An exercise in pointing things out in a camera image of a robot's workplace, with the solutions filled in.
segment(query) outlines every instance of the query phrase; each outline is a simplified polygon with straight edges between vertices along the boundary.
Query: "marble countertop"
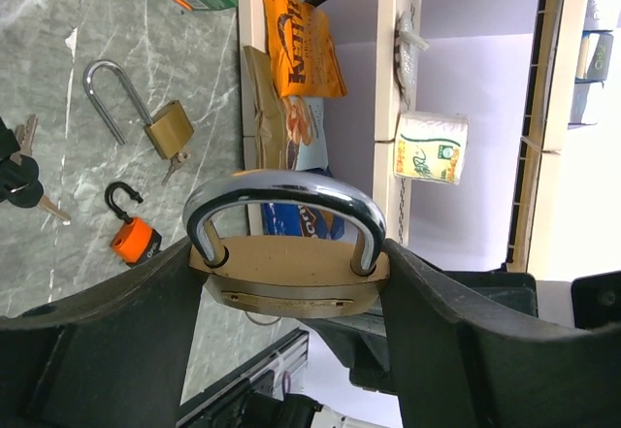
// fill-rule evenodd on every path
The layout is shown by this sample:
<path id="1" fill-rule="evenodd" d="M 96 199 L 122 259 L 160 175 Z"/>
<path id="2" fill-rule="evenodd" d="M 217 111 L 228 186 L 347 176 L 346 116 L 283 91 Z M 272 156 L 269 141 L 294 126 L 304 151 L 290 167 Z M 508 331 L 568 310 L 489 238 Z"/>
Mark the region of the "marble countertop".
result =
<path id="1" fill-rule="evenodd" d="M 119 204 L 155 227 L 166 247 L 185 235 L 188 195 L 242 169 L 237 15 L 184 13 L 172 0 L 2 0 L 0 42 L 0 115 L 10 126 L 37 115 L 40 181 L 73 218 L 63 225 L 41 210 L 0 205 L 0 314 L 16 316 L 127 269 L 109 247 L 121 225 L 104 203 L 110 182 L 140 191 L 143 204 L 118 194 Z M 95 86 L 127 145 L 116 143 L 86 98 L 82 72 L 98 58 L 126 70 L 152 113 L 178 99 L 192 121 L 191 158 L 165 187 L 168 164 L 116 77 L 101 70 Z M 243 235 L 244 209 L 221 213 L 215 225 L 222 236 Z M 205 293 L 184 398 L 293 327 L 288 320 L 258 327 Z"/>

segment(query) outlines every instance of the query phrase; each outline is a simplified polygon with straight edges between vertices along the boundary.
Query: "padlock shackle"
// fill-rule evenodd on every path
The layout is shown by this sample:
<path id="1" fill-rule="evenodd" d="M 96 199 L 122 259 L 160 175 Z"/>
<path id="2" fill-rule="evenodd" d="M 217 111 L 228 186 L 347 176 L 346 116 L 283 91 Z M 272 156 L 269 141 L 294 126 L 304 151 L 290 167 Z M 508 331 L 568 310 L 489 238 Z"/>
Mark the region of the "padlock shackle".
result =
<path id="1" fill-rule="evenodd" d="M 114 212 L 114 214 L 116 214 L 116 217 L 118 219 L 120 219 L 121 221 L 124 221 L 125 224 L 129 224 L 130 222 L 132 222 L 132 217 L 129 214 L 127 214 L 125 210 L 122 210 L 121 207 L 117 205 L 116 202 L 114 201 L 114 192 L 119 188 L 122 189 L 125 193 L 127 193 L 127 195 L 129 195 L 129 198 L 131 198 L 132 200 L 138 203 L 143 203 L 144 200 L 143 200 L 143 197 L 140 196 L 139 192 L 134 190 L 132 187 L 130 187 L 125 182 L 121 182 L 121 181 L 112 182 L 110 185 L 106 187 L 106 192 L 104 194 L 106 205 L 108 205 L 108 207 Z"/>
<path id="2" fill-rule="evenodd" d="M 110 59 L 97 59 L 88 64 L 86 69 L 84 69 L 84 74 L 82 75 L 82 86 L 84 87 L 86 96 L 88 96 L 88 99 L 95 107 L 95 110 L 97 110 L 97 113 L 99 113 L 101 118 L 104 119 L 104 122 L 116 138 L 118 144 L 125 145 L 127 143 L 125 136 L 110 116 L 110 113 L 108 113 L 108 110 L 99 99 L 99 96 L 97 96 L 97 93 L 95 93 L 95 88 L 93 87 L 93 76 L 95 75 L 95 72 L 102 67 L 110 69 L 116 74 L 145 125 L 152 125 L 153 119 L 148 112 L 147 106 L 136 91 L 136 88 L 134 88 L 134 84 L 132 84 L 132 81 L 129 80 L 129 77 L 125 74 L 122 67 Z"/>
<path id="3" fill-rule="evenodd" d="M 305 205 L 351 222 L 358 229 L 351 269 L 358 276 L 373 272 L 386 237 L 384 215 L 365 193 L 326 176 L 302 171 L 256 170 L 213 179 L 187 199 L 183 224 L 205 262 L 216 268 L 226 262 L 228 253 L 213 227 L 212 217 L 239 205 L 273 202 Z"/>

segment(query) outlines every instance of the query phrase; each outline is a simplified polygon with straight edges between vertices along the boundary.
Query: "padlock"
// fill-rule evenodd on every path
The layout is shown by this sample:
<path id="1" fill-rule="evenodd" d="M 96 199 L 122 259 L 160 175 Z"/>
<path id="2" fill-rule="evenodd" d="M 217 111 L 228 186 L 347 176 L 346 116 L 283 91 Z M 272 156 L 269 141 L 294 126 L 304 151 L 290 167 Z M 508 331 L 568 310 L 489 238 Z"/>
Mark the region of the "padlock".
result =
<path id="1" fill-rule="evenodd" d="M 358 228 L 356 245 L 287 236 L 221 240 L 213 227 L 221 210 L 270 202 L 341 216 Z M 193 244 L 190 266 L 207 276 L 216 302 L 235 309 L 293 318 L 363 313 L 390 275 L 381 210 L 360 190 L 325 176 L 257 170 L 214 179 L 190 195 L 183 223 Z"/>
<path id="2" fill-rule="evenodd" d="M 143 263 L 159 253 L 162 236 L 139 217 L 131 217 L 114 201 L 114 192 L 124 190 L 129 198 L 143 203 L 143 197 L 125 182 L 113 182 L 106 187 L 106 205 L 123 221 L 123 226 L 114 236 L 110 247 L 129 266 Z"/>
<path id="3" fill-rule="evenodd" d="M 88 99 L 95 107 L 95 110 L 97 110 L 97 113 L 104 119 L 118 144 L 125 145 L 127 140 L 93 88 L 93 76 L 100 67 L 110 69 L 116 74 L 145 123 L 145 132 L 147 132 L 160 157 L 170 159 L 180 152 L 194 134 L 194 127 L 192 127 L 192 123 L 187 118 L 181 103 L 177 100 L 171 101 L 159 110 L 155 117 L 151 118 L 147 106 L 145 106 L 125 71 L 110 59 L 99 59 L 91 62 L 84 69 L 82 85 Z"/>

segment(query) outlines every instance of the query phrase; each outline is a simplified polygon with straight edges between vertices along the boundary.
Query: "snack bag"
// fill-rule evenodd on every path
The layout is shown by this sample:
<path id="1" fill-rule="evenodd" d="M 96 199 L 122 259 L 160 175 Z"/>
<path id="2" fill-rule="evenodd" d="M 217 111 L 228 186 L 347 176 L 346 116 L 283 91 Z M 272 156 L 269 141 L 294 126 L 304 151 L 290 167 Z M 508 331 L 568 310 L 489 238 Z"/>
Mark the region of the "snack bag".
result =
<path id="1" fill-rule="evenodd" d="M 248 46 L 244 47 L 244 56 L 254 85 L 257 166 L 332 177 L 323 131 L 323 99 L 278 98 L 270 73 L 270 57 Z M 268 234 L 338 239 L 344 233 L 344 221 L 329 212 L 275 203 L 263 204 L 262 212 Z"/>
<path id="2" fill-rule="evenodd" d="M 325 171 L 314 169 L 309 172 L 332 177 L 329 169 Z M 345 223 L 342 218 L 304 205 L 265 203 L 262 209 L 265 232 L 273 236 L 301 236 L 337 240 L 343 236 L 345 231 Z"/>
<path id="3" fill-rule="evenodd" d="M 285 109 L 287 169 L 326 169 L 328 147 L 323 132 L 323 99 L 292 95 L 280 101 Z"/>
<path id="4" fill-rule="evenodd" d="M 458 184 L 468 145 L 468 119 L 419 111 L 399 116 L 395 175 Z"/>
<path id="5" fill-rule="evenodd" d="M 325 13 L 299 0 L 263 2 L 278 96 L 345 96 L 347 89 Z"/>

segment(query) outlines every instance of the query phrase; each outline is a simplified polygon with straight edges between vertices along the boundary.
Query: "black key head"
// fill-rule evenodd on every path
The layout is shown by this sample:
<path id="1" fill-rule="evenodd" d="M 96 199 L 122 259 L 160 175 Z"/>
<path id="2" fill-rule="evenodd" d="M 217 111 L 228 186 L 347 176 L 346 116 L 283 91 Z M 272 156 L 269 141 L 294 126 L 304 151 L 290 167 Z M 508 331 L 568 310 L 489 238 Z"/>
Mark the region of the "black key head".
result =
<path id="1" fill-rule="evenodd" d="M 19 142 L 11 129 L 7 129 L 2 117 L 0 117 L 0 160 L 10 157 L 19 151 Z"/>
<path id="2" fill-rule="evenodd" d="M 0 201 L 7 200 L 23 187 L 39 179 L 39 165 L 29 156 L 21 157 L 21 164 L 11 159 L 0 162 Z"/>
<path id="3" fill-rule="evenodd" d="M 7 200 L 18 208 L 35 208 L 44 195 L 43 186 L 39 181 L 26 185 L 23 189 L 10 194 Z"/>

